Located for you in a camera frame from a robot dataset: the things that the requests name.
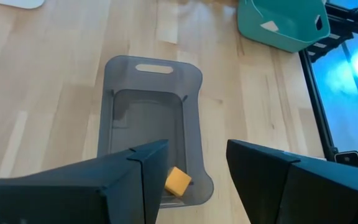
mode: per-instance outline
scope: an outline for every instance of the white object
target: white object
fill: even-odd
[[[45,0],[0,0],[0,4],[20,7],[23,9],[35,9],[40,7]]]
[[[265,22],[264,24],[261,24],[260,26],[267,30],[273,31],[273,32],[278,31],[278,27],[277,27],[276,23],[274,23],[274,21]]]

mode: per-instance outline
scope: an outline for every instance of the black machine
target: black machine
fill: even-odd
[[[0,179],[0,224],[155,223],[168,141]]]
[[[339,152],[334,159],[337,163],[358,167],[358,151]]]
[[[0,224],[155,223],[168,142],[0,179]],[[227,163],[253,224],[358,223],[358,168],[229,140]]]
[[[358,223],[358,168],[229,140],[227,163],[252,224]]]

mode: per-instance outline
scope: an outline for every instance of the light wood plank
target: light wood plank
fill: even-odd
[[[104,66],[117,55],[177,60],[203,73],[203,205],[157,223],[249,223],[225,159],[227,139],[322,157],[297,54],[241,37],[234,0],[48,0],[0,6],[0,176],[97,155]],[[20,111],[26,112],[26,119]]]

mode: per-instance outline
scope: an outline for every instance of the black metal frame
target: black metal frame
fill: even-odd
[[[358,8],[349,10],[327,3],[326,10],[330,21],[331,33],[340,33],[340,38],[335,40],[329,38],[320,40],[319,43],[327,45],[324,50],[317,49],[317,46],[312,45],[311,47],[299,52],[299,57],[303,73],[305,75],[306,85],[308,87],[324,156],[327,160],[334,161],[334,155],[338,153],[338,150],[333,143],[331,131],[329,129],[329,124],[325,115],[323,102],[321,101],[311,63],[326,55],[330,50],[338,47],[344,41],[353,38],[353,32],[358,34]],[[309,51],[315,52],[315,54],[310,57]]]
[[[331,3],[326,4],[331,35],[308,47],[312,62],[339,47],[346,40],[358,34],[358,8],[346,9]]]
[[[321,145],[323,147],[324,156],[328,161],[334,161],[334,155],[337,153],[337,149],[334,147],[333,138],[331,137],[331,132],[329,130],[323,102],[321,101],[316,79],[314,78],[313,69],[311,67],[311,60],[307,50],[302,50],[299,52],[299,57],[301,59],[306,86],[308,87],[311,106],[313,108],[314,118],[317,123],[317,129],[319,132]]]

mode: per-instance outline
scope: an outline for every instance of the translucent storage bin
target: translucent storage bin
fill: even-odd
[[[201,148],[201,82],[200,70],[188,63],[118,56],[106,65],[98,156],[168,139],[168,164],[192,181],[182,198],[165,192],[161,207],[201,204],[213,193]]]

